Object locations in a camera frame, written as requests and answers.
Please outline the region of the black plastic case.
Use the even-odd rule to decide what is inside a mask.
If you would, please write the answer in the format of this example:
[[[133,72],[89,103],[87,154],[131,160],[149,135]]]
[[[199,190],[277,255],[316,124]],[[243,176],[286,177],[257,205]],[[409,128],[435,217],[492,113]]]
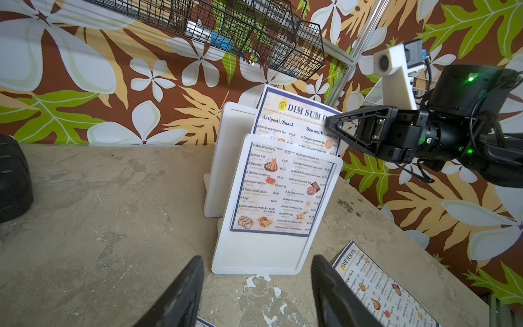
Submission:
[[[20,217],[33,202],[26,156],[12,136],[1,134],[1,223]]]

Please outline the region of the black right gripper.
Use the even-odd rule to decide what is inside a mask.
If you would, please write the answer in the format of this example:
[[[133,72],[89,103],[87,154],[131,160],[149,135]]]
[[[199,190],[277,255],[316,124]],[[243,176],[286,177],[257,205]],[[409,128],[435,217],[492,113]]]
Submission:
[[[434,110],[362,106],[326,118],[326,129],[358,151],[407,164],[413,159],[448,162],[466,145],[464,119]]]

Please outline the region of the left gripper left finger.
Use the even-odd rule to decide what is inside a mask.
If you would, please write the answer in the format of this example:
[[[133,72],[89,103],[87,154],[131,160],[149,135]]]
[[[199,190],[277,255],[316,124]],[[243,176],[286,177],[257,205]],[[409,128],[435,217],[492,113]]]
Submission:
[[[194,256],[134,326],[195,326],[203,282],[203,259]]]

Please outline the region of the white menu holder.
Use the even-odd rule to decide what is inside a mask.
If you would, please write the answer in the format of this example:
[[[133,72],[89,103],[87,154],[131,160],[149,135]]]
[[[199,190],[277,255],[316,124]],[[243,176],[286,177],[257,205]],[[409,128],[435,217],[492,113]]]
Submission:
[[[336,155],[248,134],[212,258],[216,275],[301,272],[335,189]]]
[[[258,113],[256,108],[235,102],[226,102],[223,107],[211,171],[204,175],[204,215],[207,218],[223,217],[243,139],[251,133]]]

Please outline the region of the dim sum menu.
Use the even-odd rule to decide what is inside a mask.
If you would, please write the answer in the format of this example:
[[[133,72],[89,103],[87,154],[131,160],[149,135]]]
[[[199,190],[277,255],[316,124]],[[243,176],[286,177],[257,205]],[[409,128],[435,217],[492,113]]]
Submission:
[[[201,317],[197,317],[195,327],[215,327],[213,324],[203,320]]]
[[[439,326],[403,286],[351,241],[336,259],[334,270],[382,326]]]
[[[326,127],[339,112],[267,86],[252,132],[287,145],[249,145],[230,230],[308,237],[337,165],[340,140]]]

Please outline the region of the blue object in basket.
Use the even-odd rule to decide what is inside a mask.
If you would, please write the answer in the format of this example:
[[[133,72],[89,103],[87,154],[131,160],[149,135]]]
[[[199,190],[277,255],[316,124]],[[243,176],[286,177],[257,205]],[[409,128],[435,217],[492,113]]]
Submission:
[[[223,36],[221,34],[212,32],[211,33],[211,45],[218,49],[222,49],[224,51],[231,52],[233,49],[233,46],[234,46],[234,42],[231,39],[226,38],[225,36]]]

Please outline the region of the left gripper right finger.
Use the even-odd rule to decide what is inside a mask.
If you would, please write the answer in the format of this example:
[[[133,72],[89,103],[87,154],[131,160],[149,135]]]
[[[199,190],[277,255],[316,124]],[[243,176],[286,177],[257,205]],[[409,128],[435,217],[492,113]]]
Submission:
[[[324,256],[313,257],[311,282],[319,326],[381,327]]]

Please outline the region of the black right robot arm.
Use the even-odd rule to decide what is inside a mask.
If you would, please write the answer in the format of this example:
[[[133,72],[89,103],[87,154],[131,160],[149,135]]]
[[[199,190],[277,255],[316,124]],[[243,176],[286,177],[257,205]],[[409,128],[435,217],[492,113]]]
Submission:
[[[363,106],[328,117],[326,128],[358,151],[402,170],[414,159],[435,172],[457,160],[487,182],[522,187],[522,133],[503,132],[498,114],[522,84],[513,69],[449,65],[417,110]]]

